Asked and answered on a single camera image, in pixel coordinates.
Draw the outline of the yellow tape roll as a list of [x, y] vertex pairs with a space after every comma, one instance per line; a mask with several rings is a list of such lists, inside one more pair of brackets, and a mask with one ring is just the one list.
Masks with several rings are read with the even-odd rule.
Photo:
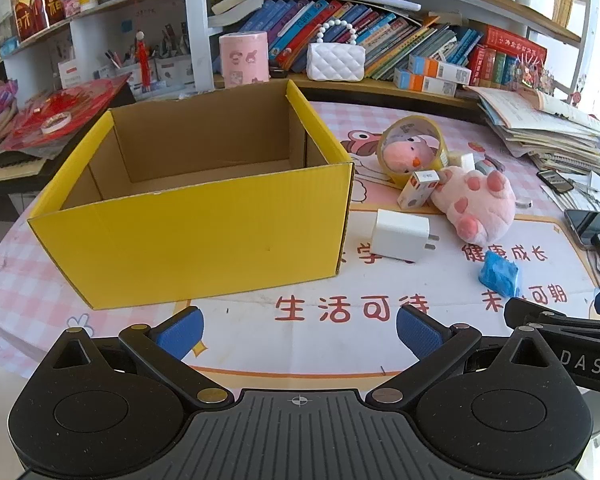
[[381, 135], [378, 164], [397, 188], [416, 171], [438, 171], [449, 165], [448, 149], [438, 125], [424, 115], [401, 118]]

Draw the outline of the pink cartoon table mat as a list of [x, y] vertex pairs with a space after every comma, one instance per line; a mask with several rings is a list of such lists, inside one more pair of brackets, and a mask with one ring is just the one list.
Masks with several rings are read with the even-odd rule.
[[[187, 362], [242, 382], [373, 382], [414, 360], [396, 339], [396, 314], [404, 304], [445, 323], [462, 321], [487, 335], [505, 334], [504, 300], [478, 280], [481, 250], [462, 243], [441, 214], [430, 217], [438, 246], [422, 260], [406, 263], [370, 251], [376, 212], [392, 208], [398, 194], [370, 180], [376, 162], [365, 150], [399, 112], [332, 103], [316, 109], [356, 163], [339, 273], [326, 280], [199, 299], [206, 326]], [[506, 237], [493, 247], [518, 266], [524, 297], [573, 316], [590, 315], [600, 291], [600, 262], [573, 240], [535, 166], [510, 156], [486, 127], [448, 118], [438, 124], [453, 150], [498, 160], [524, 202]], [[67, 328], [109, 337], [134, 323], [160, 323], [177, 310], [175, 302], [90, 309], [24, 219], [16, 221], [0, 244], [0, 367], [21, 377], [32, 374]]]

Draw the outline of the orange blue box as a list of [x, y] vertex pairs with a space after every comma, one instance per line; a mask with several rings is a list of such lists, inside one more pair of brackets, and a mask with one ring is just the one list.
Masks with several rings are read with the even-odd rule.
[[410, 73], [452, 82], [452, 84], [470, 84], [471, 70], [469, 68], [437, 61], [435, 58], [411, 55], [408, 58], [407, 69]]
[[457, 84], [439, 78], [416, 75], [408, 70], [396, 68], [393, 73], [396, 88], [407, 91], [433, 94], [434, 96], [455, 96]]

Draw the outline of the red dictionary book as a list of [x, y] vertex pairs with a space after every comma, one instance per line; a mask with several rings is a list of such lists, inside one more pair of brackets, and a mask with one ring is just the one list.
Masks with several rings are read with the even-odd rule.
[[481, 43], [486, 47], [528, 62], [544, 64], [547, 50], [535, 42], [496, 26], [477, 23], [482, 33]]

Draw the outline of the small toy truck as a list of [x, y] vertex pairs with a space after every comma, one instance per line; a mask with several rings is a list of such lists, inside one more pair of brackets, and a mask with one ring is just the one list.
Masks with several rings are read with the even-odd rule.
[[501, 174], [505, 172], [505, 166], [497, 159], [484, 155], [483, 159], [475, 162], [475, 168], [485, 176], [488, 176], [493, 171], [499, 171]]

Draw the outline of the white eraser block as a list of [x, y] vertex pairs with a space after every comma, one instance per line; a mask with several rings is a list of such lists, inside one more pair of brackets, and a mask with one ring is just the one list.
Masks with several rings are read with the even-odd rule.
[[460, 167], [466, 171], [475, 170], [475, 157], [471, 152], [452, 151], [448, 153], [450, 166]]

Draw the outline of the white quilted handbag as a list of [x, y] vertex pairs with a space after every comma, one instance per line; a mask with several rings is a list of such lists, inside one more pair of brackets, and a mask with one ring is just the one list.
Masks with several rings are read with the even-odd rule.
[[[329, 29], [343, 26], [349, 33], [345, 44], [326, 42]], [[318, 28], [306, 52], [306, 76], [318, 82], [360, 82], [365, 74], [366, 51], [358, 44], [358, 30], [346, 20], [329, 20]]]

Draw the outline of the red figurine pen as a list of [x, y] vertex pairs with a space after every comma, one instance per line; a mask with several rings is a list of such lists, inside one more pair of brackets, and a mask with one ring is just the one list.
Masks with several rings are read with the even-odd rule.
[[145, 44], [145, 34], [141, 30], [138, 30], [135, 35], [135, 56], [137, 58], [137, 63], [140, 64], [142, 91], [147, 93], [151, 89], [151, 70]]

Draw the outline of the blue plastic bag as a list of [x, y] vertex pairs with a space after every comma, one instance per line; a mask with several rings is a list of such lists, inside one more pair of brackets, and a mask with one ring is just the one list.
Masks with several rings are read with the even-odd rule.
[[506, 298], [518, 295], [519, 268], [515, 263], [488, 250], [478, 280], [486, 288]]

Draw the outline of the black smartphone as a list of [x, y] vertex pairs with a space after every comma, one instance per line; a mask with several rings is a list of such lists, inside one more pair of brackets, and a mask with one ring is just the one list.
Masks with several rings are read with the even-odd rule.
[[556, 194], [566, 194], [574, 189], [572, 183], [555, 170], [540, 170], [536, 175]]

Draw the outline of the pink plush paw toy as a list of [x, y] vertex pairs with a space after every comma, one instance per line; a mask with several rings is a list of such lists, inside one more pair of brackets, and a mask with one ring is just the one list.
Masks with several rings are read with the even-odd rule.
[[430, 202], [463, 242], [486, 248], [507, 233], [515, 219], [516, 196], [504, 174], [449, 166], [438, 175]]

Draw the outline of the white power adapter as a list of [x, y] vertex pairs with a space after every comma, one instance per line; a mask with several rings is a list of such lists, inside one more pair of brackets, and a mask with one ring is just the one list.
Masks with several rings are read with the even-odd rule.
[[440, 240], [430, 232], [429, 220], [417, 214], [378, 209], [370, 252], [381, 257], [417, 262]]

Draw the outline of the pink chick plush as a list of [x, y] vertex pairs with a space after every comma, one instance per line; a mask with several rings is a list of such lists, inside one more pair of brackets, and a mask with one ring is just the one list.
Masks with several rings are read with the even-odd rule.
[[408, 174], [425, 169], [434, 160], [434, 150], [424, 139], [415, 136], [387, 144], [382, 151], [382, 157], [392, 172]]

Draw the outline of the staples box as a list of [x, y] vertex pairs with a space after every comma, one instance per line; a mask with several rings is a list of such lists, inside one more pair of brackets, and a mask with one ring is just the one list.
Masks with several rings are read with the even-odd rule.
[[424, 206], [439, 181], [437, 171], [414, 171], [396, 201], [398, 206], [402, 210]]

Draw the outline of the orange blue box upper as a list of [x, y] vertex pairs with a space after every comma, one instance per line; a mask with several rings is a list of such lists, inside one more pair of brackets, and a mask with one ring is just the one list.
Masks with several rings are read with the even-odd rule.
[[452, 84], [470, 84], [471, 70], [469, 68], [437, 61], [435, 58], [411, 55], [408, 58], [407, 69], [410, 73], [452, 82]]

